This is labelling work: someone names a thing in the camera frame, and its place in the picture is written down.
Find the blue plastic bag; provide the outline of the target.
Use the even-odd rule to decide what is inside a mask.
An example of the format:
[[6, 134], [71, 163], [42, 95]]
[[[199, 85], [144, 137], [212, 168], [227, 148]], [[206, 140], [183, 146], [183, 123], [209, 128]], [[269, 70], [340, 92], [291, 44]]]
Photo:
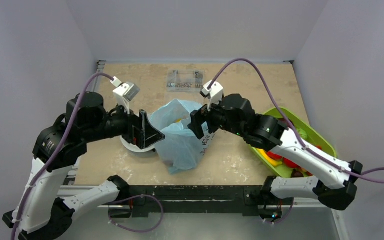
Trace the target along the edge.
[[213, 133], [207, 133], [205, 123], [202, 125], [202, 139], [197, 139], [188, 128], [191, 122], [190, 113], [202, 106], [195, 101], [173, 99], [157, 109], [149, 118], [151, 125], [165, 135], [165, 139], [154, 147], [171, 175], [196, 168], [214, 139]]

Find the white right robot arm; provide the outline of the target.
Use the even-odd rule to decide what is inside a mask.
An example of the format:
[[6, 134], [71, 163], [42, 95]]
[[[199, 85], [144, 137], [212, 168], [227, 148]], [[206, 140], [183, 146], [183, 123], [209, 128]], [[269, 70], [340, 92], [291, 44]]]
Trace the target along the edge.
[[285, 122], [256, 113], [251, 102], [240, 94], [228, 95], [217, 104], [206, 104], [194, 110], [190, 119], [188, 128], [198, 139], [204, 137], [202, 125], [206, 124], [210, 133], [223, 130], [235, 134], [248, 145], [285, 157], [312, 174], [298, 178], [268, 177], [260, 191], [262, 200], [268, 204], [278, 199], [307, 198], [344, 211], [356, 198], [357, 178], [353, 174], [361, 173], [361, 163], [339, 160], [306, 141], [300, 142]]

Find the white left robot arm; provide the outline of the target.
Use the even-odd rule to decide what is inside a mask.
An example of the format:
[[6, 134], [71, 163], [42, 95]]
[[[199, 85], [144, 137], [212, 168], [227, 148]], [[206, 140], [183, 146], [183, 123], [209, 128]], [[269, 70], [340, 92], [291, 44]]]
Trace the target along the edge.
[[17, 208], [3, 215], [13, 240], [54, 240], [88, 211], [104, 204], [122, 205], [133, 199], [130, 185], [118, 175], [72, 197], [58, 197], [66, 176], [89, 143], [122, 137], [140, 150], [164, 140], [147, 113], [104, 108], [96, 92], [82, 92], [67, 102], [66, 112], [38, 136], [33, 148], [30, 177]]

